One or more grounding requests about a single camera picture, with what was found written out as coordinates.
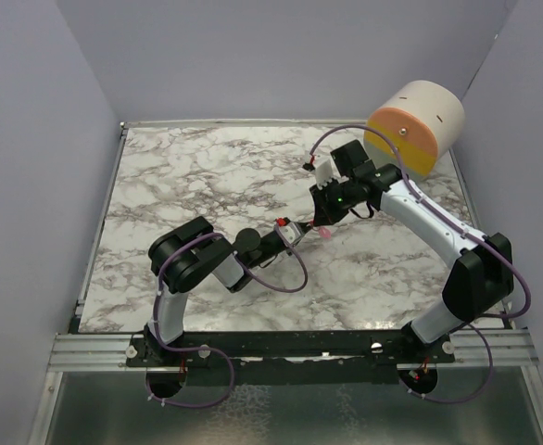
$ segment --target pink object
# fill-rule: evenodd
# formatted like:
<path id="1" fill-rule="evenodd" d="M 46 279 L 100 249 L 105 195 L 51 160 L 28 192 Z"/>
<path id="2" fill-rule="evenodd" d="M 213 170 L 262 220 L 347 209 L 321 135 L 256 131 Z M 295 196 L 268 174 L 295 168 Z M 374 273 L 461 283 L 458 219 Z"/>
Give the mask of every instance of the pink object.
<path id="1" fill-rule="evenodd" d="M 319 235 L 322 238 L 326 238 L 326 239 L 331 238 L 331 232 L 327 227 L 319 227 Z"/>

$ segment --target marble table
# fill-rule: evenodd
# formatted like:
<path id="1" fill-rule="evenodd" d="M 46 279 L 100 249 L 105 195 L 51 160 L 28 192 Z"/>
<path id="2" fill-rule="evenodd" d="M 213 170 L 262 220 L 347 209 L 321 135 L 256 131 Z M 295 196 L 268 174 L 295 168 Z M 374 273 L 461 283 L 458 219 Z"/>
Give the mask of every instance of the marble table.
<path id="1" fill-rule="evenodd" d="M 309 221 L 314 176 L 302 156 L 330 127 L 210 126 L 132 128 L 120 167 L 80 324 L 81 332 L 142 329 L 151 313 L 156 279 L 147 250 L 154 240 L 197 215 L 234 241 L 245 227 L 264 234 L 275 218 Z M 320 154 L 361 131 L 338 132 Z M 455 216 L 469 213 L 450 155 L 421 188 Z M 332 237 L 310 233 L 298 245 L 309 285 L 283 294 L 251 282 L 229 293 L 213 276 L 191 293 L 185 329 L 322 330 L 395 328 L 440 298 L 444 262 L 408 228 L 381 214 L 348 216 Z M 295 287 L 302 272 L 283 255 L 258 275 Z M 501 326 L 498 321 L 489 325 Z"/>

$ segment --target beige cylindrical container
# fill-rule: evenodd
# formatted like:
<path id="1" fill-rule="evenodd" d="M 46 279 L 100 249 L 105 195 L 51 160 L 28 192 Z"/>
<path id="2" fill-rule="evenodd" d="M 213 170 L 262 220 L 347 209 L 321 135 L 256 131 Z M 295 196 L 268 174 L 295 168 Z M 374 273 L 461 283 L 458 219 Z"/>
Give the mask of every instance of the beige cylindrical container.
<path id="1" fill-rule="evenodd" d="M 421 181 L 461 134 L 465 111 L 446 88 L 428 81 L 410 82 L 368 119 L 370 127 L 389 137 L 399 149 L 410 177 Z M 364 133 L 364 148 L 377 167 L 396 163 L 377 135 Z"/>

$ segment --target gray panel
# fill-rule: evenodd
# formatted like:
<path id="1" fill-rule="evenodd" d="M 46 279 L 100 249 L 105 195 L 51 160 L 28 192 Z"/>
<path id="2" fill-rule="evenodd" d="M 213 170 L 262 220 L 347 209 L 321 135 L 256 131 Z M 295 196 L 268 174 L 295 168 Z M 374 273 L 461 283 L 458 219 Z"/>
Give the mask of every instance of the gray panel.
<path id="1" fill-rule="evenodd" d="M 455 154 L 483 228 L 511 240 L 532 288 L 523 324 L 543 375 L 543 0 L 519 2 L 463 105 Z M 523 304 L 516 287 L 515 308 Z"/>
<path id="2" fill-rule="evenodd" d="M 126 121 L 364 118 L 405 83 L 462 96 L 515 0 L 57 0 Z"/>
<path id="3" fill-rule="evenodd" d="M 442 397 L 473 391 L 481 370 L 441 371 Z M 456 444 L 541 442 L 520 369 L 497 369 L 491 387 L 463 405 L 417 400 L 394 386 L 239 387 L 222 406 L 191 411 L 146 401 L 143 375 L 67 375 L 49 443 Z M 185 401 L 212 397 L 188 388 Z"/>
<path id="4" fill-rule="evenodd" d="M 26 442 L 118 133 L 55 3 L 0 2 L 0 444 Z"/>

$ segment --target gray wall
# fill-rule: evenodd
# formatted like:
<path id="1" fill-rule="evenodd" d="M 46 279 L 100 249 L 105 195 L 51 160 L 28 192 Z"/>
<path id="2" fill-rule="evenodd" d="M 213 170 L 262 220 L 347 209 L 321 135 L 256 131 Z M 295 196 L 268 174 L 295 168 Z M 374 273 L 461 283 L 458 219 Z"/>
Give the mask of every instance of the gray wall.
<path id="1" fill-rule="evenodd" d="M 25 443 L 118 121 L 52 0 L 0 2 L 0 444 Z"/>
<path id="2" fill-rule="evenodd" d="M 126 121 L 364 118 L 465 93 L 515 0 L 57 0 Z"/>
<path id="3" fill-rule="evenodd" d="M 524 322 L 543 375 L 543 0 L 519 2 L 463 105 L 456 153 L 482 224 L 511 239 L 532 287 Z"/>

